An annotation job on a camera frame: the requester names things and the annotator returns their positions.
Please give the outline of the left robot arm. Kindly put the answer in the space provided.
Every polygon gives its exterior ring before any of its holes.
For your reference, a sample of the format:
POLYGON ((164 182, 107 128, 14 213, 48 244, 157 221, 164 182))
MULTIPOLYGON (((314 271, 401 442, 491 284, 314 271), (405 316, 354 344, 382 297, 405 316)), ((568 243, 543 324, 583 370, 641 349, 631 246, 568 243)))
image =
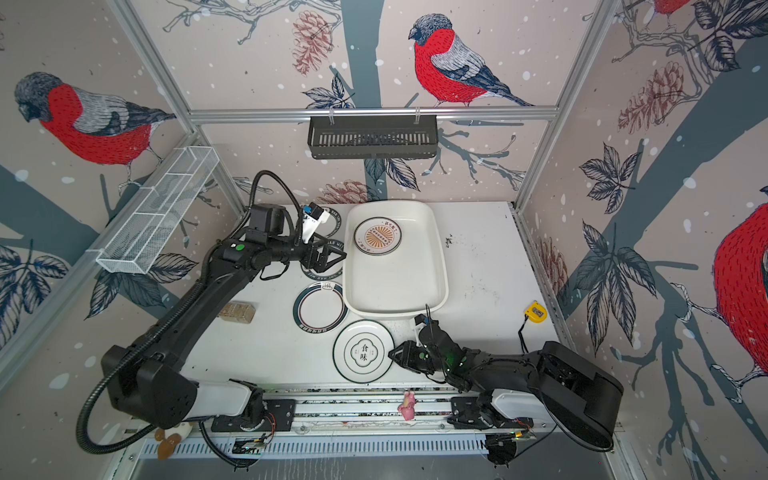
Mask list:
POLYGON ((255 421, 258 391, 245 381, 197 381, 182 368, 197 341, 225 305, 272 264, 296 262, 323 273, 345 257, 318 233, 330 220, 315 203, 291 218, 281 206, 254 206, 246 225, 207 254, 200 279, 182 299, 130 346, 114 346, 102 357, 103 379, 91 394, 112 407, 161 428, 215 416, 246 415, 255 421))

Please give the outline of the white plate with green emblem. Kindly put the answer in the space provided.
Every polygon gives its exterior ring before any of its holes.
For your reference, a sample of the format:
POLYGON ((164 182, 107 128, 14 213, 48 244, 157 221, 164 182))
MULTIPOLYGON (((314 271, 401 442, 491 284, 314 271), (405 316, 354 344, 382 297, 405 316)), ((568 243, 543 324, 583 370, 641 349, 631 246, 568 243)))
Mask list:
POLYGON ((390 369, 393 361, 389 352, 393 349, 394 338, 384 325, 373 320, 355 321, 334 341, 334 367, 349 382, 370 384, 390 369))

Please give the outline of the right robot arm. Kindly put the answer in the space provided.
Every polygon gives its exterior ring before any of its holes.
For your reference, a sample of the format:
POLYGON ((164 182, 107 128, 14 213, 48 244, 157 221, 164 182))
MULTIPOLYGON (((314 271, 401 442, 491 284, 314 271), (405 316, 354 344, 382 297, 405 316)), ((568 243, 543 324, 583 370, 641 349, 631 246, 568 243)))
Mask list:
POLYGON ((388 352, 398 366, 417 374, 443 375, 459 392, 448 422, 459 429, 505 429, 520 426, 522 413, 505 394, 533 395, 546 414, 575 443, 596 452, 614 447, 613 435, 624 388, 611 374, 557 341, 522 354, 491 354, 462 347, 437 320, 416 317, 423 327, 418 341, 408 340, 388 352))

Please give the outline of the green red rim plate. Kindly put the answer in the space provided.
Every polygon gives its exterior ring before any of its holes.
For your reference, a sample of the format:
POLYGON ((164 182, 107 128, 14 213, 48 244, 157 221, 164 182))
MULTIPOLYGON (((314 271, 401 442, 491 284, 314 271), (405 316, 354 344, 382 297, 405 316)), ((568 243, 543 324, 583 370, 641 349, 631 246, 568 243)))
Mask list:
POLYGON ((294 323, 305 333, 322 334, 338 327, 346 318, 342 286, 332 281, 316 282, 295 299, 294 323))

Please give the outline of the orange sunburst plate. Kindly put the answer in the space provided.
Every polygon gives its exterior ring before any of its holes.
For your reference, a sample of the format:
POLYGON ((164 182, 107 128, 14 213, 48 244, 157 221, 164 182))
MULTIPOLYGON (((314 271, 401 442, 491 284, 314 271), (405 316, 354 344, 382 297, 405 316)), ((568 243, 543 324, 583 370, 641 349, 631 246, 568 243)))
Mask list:
POLYGON ((403 238, 400 225, 387 217, 370 217, 354 230, 355 246, 364 254, 387 255, 396 250, 403 238))

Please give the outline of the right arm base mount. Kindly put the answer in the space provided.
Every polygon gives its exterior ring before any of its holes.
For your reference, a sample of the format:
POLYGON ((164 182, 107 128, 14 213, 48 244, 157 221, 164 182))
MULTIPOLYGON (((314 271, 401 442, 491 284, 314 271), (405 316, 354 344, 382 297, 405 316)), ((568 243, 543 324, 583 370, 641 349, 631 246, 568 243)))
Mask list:
POLYGON ((487 395, 479 397, 452 397, 451 414, 447 422, 456 429, 504 429, 517 428, 529 430, 534 427, 530 417, 507 418, 495 410, 487 395))

